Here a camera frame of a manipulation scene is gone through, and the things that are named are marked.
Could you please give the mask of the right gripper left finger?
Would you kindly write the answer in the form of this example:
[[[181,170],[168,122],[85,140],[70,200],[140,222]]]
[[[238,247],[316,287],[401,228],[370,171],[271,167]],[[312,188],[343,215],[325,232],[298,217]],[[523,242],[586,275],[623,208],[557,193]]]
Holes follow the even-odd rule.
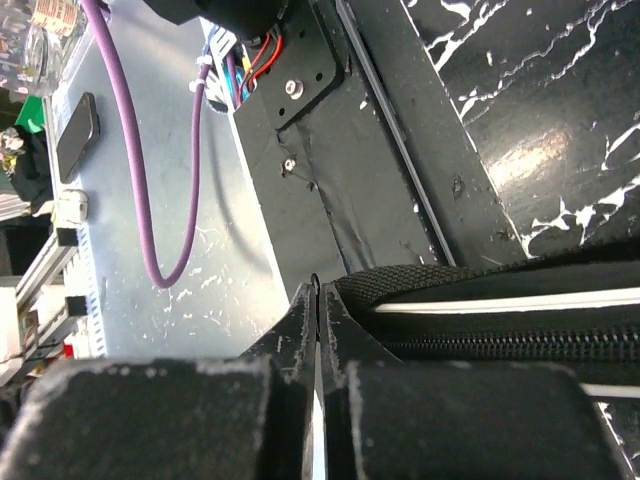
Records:
[[[233,359],[67,360],[35,382],[5,479],[308,479],[320,286]]]

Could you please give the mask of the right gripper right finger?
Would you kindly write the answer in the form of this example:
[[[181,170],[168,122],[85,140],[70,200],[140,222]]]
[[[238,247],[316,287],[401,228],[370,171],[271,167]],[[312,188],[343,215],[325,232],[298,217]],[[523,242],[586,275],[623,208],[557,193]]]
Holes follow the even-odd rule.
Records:
[[[568,369],[397,360],[319,296],[330,479],[626,479],[622,452]]]

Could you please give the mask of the black racket bag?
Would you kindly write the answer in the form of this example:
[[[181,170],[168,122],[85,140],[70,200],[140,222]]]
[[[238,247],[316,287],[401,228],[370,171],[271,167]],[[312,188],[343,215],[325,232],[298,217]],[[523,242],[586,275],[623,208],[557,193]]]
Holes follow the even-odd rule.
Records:
[[[334,282],[402,360],[555,364],[596,398],[639,395],[639,242],[471,269],[393,265]]]

